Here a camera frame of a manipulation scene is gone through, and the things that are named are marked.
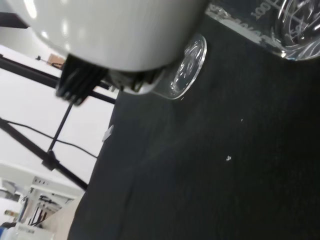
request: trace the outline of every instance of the metal rod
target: metal rod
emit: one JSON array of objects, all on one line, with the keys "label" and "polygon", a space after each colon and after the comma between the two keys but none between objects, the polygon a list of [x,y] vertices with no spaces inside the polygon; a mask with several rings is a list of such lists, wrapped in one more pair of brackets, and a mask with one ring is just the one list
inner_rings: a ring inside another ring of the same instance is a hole
[{"label": "metal rod", "polygon": [[39,217],[38,217],[38,220],[36,221],[37,223],[40,223],[40,221],[41,221],[41,219],[42,219],[42,213],[43,213],[44,211],[41,209],[41,211],[40,211],[40,214],[39,214]]},{"label": "metal rod", "polygon": [[87,190],[88,184],[86,184],[83,180],[81,180],[78,176],[73,174],[67,168],[59,163],[57,159],[52,157],[43,151],[40,147],[30,141],[27,137],[22,135],[19,131],[17,131],[14,127],[10,126],[6,123],[2,118],[0,118],[0,129],[4,130],[7,134],[9,134],[12,138],[18,141],[21,145],[29,149],[32,153],[38,156],[43,162],[48,166],[54,166],[56,170],[62,173],[65,177],[75,183],[77,186],[82,188],[83,190]]},{"label": "metal rod", "polygon": [[[52,76],[46,72],[39,71],[32,67],[12,61],[5,58],[1,54],[0,68],[54,89],[56,88],[57,82],[59,81],[59,78],[56,76]],[[93,91],[90,96],[113,105],[116,103],[116,100],[114,98],[105,96],[95,91]]]},{"label": "metal rod", "polygon": [[34,213],[34,215],[33,215],[33,218],[32,218],[32,222],[31,222],[31,224],[34,224],[34,222],[35,222],[35,218],[36,218],[37,213],[38,213],[38,210],[39,210],[39,207],[37,207],[37,208],[36,208],[36,210],[35,210],[35,213]]},{"label": "metal rod", "polygon": [[62,130],[62,128],[64,127],[64,125],[65,125],[65,123],[66,123],[66,120],[67,120],[67,118],[68,118],[68,116],[69,116],[69,114],[70,114],[70,111],[71,111],[71,109],[72,109],[72,106],[73,106],[73,104],[71,103],[71,104],[68,106],[67,110],[65,111],[65,114],[64,114],[64,116],[63,116],[63,118],[62,118],[62,121],[61,121],[61,123],[60,123],[60,126],[59,126],[58,130],[56,131],[56,133],[55,133],[55,135],[54,135],[54,137],[53,137],[53,140],[52,140],[52,142],[51,142],[51,144],[50,144],[50,147],[49,147],[49,149],[48,149],[48,152],[51,151],[52,149],[54,149],[54,146],[55,146],[55,144],[56,144],[56,142],[57,142],[57,140],[58,140],[58,137],[59,137],[59,135],[60,135],[60,133],[61,133],[61,130]]},{"label": "metal rod", "polygon": [[44,215],[43,215],[43,218],[42,218],[42,221],[46,220],[46,217],[47,217],[47,212],[45,211]]}]

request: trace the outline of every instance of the white surface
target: white surface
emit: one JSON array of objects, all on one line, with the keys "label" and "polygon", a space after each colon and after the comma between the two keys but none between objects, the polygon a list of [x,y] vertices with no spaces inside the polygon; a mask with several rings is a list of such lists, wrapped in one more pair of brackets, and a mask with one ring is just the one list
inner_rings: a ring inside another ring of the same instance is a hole
[{"label": "white surface", "polygon": [[4,237],[4,240],[53,240],[54,235],[48,230],[34,226],[17,223],[15,227],[10,228]]},{"label": "white surface", "polygon": [[14,220],[14,217],[5,215],[6,210],[19,213],[21,207],[22,205],[16,201],[0,198],[0,225],[5,222],[12,222]]},{"label": "white surface", "polygon": [[13,13],[11,7],[7,4],[6,0],[0,0],[0,12]]},{"label": "white surface", "polygon": [[[26,65],[33,61],[29,58],[18,57],[18,59]],[[41,71],[47,72],[54,69],[37,61],[36,63],[38,63],[36,68]],[[0,69],[1,118],[28,125],[54,136],[67,108],[68,103],[56,98],[53,88]],[[83,105],[71,110],[59,139],[83,147],[97,156],[102,147],[102,139],[108,129],[113,108],[114,105],[110,103],[89,97]],[[23,127],[15,128],[44,151],[48,150],[51,139]],[[89,181],[96,162],[95,158],[77,148],[61,143],[57,143],[53,150],[65,167],[84,181]],[[47,170],[38,157],[1,130],[0,161],[33,171],[37,175],[44,174],[70,182],[60,173]]]},{"label": "white surface", "polygon": [[67,240],[75,212],[81,201],[81,197],[62,208],[60,211],[43,222],[45,229],[54,233],[54,240]]},{"label": "white surface", "polygon": [[49,66],[43,61],[38,61],[31,57],[28,57],[27,55],[24,55],[6,46],[0,45],[0,54],[3,55],[6,59],[10,59],[17,63],[26,65],[30,68],[40,70],[44,73],[53,75],[57,78],[61,76],[61,73],[62,73],[61,70],[55,67]]},{"label": "white surface", "polygon": [[0,27],[0,45],[22,53],[32,59],[38,56],[47,61],[51,54],[60,55],[43,43],[29,27],[27,29]]},{"label": "white surface", "polygon": [[62,55],[71,52],[106,68],[145,71],[183,54],[208,0],[8,2]]}]

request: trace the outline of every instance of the black cloth surface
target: black cloth surface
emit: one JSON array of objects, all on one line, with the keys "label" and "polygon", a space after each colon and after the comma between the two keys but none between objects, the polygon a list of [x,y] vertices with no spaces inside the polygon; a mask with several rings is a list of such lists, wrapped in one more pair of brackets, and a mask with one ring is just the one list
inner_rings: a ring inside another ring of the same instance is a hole
[{"label": "black cloth surface", "polygon": [[198,32],[183,99],[118,97],[69,240],[320,240],[319,60]]}]

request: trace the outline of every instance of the lab equipment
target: lab equipment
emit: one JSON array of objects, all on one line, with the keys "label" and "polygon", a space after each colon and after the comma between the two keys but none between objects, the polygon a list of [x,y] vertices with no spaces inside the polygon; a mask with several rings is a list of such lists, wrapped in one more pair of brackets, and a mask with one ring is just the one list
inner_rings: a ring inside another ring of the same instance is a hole
[{"label": "lab equipment", "polygon": [[188,76],[183,94],[201,69],[195,57],[204,48],[182,58],[208,0],[7,1],[42,41],[69,54],[56,95],[74,105],[100,82],[134,95],[152,92],[181,63],[194,66],[174,69]]},{"label": "lab equipment", "polygon": [[54,234],[39,227],[17,223],[6,231],[1,240],[54,240]]},{"label": "lab equipment", "polygon": [[212,0],[206,14],[284,59],[320,55],[318,0]]}]

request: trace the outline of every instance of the black cable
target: black cable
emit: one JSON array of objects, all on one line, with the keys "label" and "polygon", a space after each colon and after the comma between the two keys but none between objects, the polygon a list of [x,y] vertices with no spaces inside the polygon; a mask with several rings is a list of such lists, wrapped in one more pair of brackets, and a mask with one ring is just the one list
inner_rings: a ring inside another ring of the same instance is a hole
[{"label": "black cable", "polygon": [[31,224],[31,226],[37,226],[39,224],[42,224],[45,220],[47,220],[47,219],[43,219],[41,221],[35,222],[35,223]]},{"label": "black cable", "polygon": [[[43,132],[41,132],[39,130],[36,130],[36,129],[30,127],[30,126],[27,126],[27,125],[24,125],[24,124],[20,124],[20,123],[17,123],[17,122],[13,122],[13,121],[8,121],[8,120],[5,120],[5,119],[3,119],[3,120],[8,124],[13,124],[13,125],[17,125],[17,126],[20,126],[20,127],[23,127],[23,128],[27,128],[27,129],[30,129],[30,130],[32,130],[32,131],[34,131],[34,132],[36,132],[38,134],[41,134],[41,135],[43,135],[43,136],[45,136],[47,138],[54,139],[52,136],[49,136],[49,135],[47,135],[47,134],[45,134],[45,133],[43,133]],[[81,147],[79,147],[77,145],[74,145],[74,144],[66,142],[66,141],[61,141],[61,140],[56,140],[56,141],[59,142],[59,143],[65,144],[65,145],[69,145],[69,146],[75,147],[75,148],[85,152],[86,154],[89,154],[90,156],[92,156],[94,158],[97,158],[97,156],[93,155],[92,153],[88,152],[87,150],[85,150],[85,149],[83,149],[83,148],[81,148]]]},{"label": "black cable", "polygon": [[61,163],[55,157],[43,151],[40,147],[38,147],[36,144],[30,141],[27,137],[25,137],[19,131],[17,131],[14,127],[12,127],[9,123],[5,122],[1,117],[0,117],[0,129],[2,129],[7,134],[9,134],[13,139],[18,141],[25,148],[29,149],[33,154],[38,156],[43,161],[42,164],[46,165],[48,169],[50,169],[51,171],[56,169],[58,172],[63,174],[65,177],[67,177],[69,180],[74,182],[77,186],[79,186],[85,191],[87,190],[88,184],[86,182],[84,182],[81,178],[76,176],[69,169],[61,165]]}]

